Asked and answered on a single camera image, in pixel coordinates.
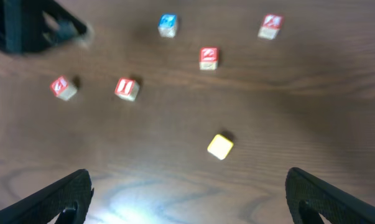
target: blurry black object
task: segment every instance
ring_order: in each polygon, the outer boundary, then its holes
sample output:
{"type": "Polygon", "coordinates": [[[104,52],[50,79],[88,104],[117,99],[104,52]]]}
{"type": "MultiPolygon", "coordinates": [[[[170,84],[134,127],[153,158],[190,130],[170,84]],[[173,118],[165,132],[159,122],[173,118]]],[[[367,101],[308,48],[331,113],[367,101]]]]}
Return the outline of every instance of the blurry black object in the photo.
{"type": "Polygon", "coordinates": [[[324,224],[319,214],[332,224],[375,223],[375,207],[299,168],[289,170],[285,189],[295,224],[324,224]]]}
{"type": "Polygon", "coordinates": [[[93,196],[87,170],[78,170],[0,211],[0,224],[82,224],[93,196]]]}
{"type": "Polygon", "coordinates": [[[86,25],[53,0],[0,0],[0,50],[22,54],[41,52],[84,35],[86,25]],[[53,17],[58,29],[46,23],[53,17]]]}

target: yellow cube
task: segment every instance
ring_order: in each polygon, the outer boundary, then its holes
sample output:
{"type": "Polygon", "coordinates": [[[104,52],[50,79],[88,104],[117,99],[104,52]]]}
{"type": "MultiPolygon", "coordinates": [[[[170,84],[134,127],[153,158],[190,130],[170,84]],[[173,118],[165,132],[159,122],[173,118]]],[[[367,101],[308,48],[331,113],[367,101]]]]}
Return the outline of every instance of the yellow cube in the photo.
{"type": "Polygon", "coordinates": [[[216,156],[218,159],[223,160],[229,154],[233,143],[226,139],[221,134],[217,134],[211,144],[208,146],[208,152],[216,156]]]}

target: blue cube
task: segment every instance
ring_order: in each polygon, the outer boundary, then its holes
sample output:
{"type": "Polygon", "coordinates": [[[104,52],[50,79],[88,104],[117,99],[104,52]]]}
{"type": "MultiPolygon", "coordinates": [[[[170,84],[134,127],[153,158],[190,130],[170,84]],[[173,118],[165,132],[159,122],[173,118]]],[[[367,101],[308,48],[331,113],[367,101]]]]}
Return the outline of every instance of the blue cube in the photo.
{"type": "Polygon", "coordinates": [[[158,23],[158,30],[161,37],[173,38],[177,32],[177,16],[174,14],[164,14],[158,23]]]}

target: dark wood surface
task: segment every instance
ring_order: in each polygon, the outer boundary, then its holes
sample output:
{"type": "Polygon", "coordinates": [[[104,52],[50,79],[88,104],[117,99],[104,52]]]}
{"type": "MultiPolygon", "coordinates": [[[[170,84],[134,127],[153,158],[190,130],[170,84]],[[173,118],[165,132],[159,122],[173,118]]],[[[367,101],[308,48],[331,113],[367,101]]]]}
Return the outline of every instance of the dark wood surface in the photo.
{"type": "Polygon", "coordinates": [[[375,205],[375,0],[60,3],[95,42],[0,53],[0,209],[81,168],[89,224],[292,223],[291,167],[375,205]],[[273,41],[257,39],[267,13],[285,16],[273,41]],[[198,69],[206,45],[216,72],[198,69]],[[80,82],[69,102],[49,90],[59,75],[80,82]],[[142,80],[134,103],[113,94],[123,76],[142,80]],[[235,146],[219,161],[222,131],[235,146]]]}

